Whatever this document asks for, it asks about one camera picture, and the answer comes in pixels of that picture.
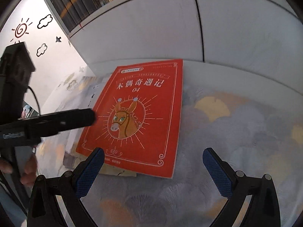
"wall decal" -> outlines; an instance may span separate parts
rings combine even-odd
[[[41,29],[42,27],[47,27],[49,23],[51,23],[53,20],[52,15],[48,14],[43,19],[40,19],[39,24],[37,25],[38,29]]]
[[[42,44],[41,47],[37,49],[36,55],[39,57],[40,55],[44,54],[46,50],[47,50],[47,45]]]
[[[15,32],[15,38],[16,38],[15,43],[17,42],[16,41],[17,38],[22,37],[24,34],[29,34],[28,32],[26,32],[26,30],[27,30],[27,27],[32,24],[32,22],[27,24],[28,20],[29,20],[29,18],[26,20],[25,23],[20,23],[16,29],[12,29],[12,31]]]

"sun drawing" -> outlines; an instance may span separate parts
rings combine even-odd
[[[133,139],[137,139],[144,149],[144,145],[140,141],[140,137],[144,135],[144,130],[150,125],[149,120],[163,120],[163,118],[153,117],[153,110],[150,101],[146,98],[138,98],[128,96],[128,98],[119,98],[113,102],[112,109],[108,110],[109,116],[99,116],[100,118],[108,118],[103,120],[102,131],[100,137],[111,142],[111,145],[127,145],[128,142],[133,143]]]
[[[22,18],[21,23],[17,26],[17,28],[12,29],[12,31],[15,32],[15,38],[13,38],[11,41],[13,41],[15,39],[15,43],[17,42],[17,40],[18,40],[18,42],[20,42],[20,40],[19,40],[20,37],[22,37],[24,34],[29,34],[28,32],[26,32],[26,30],[27,30],[27,27],[32,24],[32,22],[27,24],[28,20],[29,20],[29,18],[26,20],[25,23],[22,23],[23,22],[23,18]]]

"finger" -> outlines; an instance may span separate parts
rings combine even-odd
[[[3,159],[0,159],[0,170],[4,173],[13,173],[13,167]]]
[[[26,162],[24,167],[24,172],[26,174],[30,174],[33,172],[36,173],[36,170],[37,170],[37,160],[36,160],[36,156],[33,154],[31,158],[28,160],[28,162]]]
[[[25,174],[21,179],[20,182],[23,185],[27,185],[27,184],[34,184],[36,180],[36,172],[34,173],[30,173],[30,174]]]

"blue textured pad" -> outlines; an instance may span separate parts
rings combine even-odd
[[[104,163],[104,152],[100,149],[92,158],[76,182],[76,197],[80,199],[87,195]]]
[[[220,164],[213,157],[213,155],[205,149],[203,152],[203,164],[212,177],[217,189],[223,197],[228,199],[232,196],[232,183],[229,177],[226,175]]]

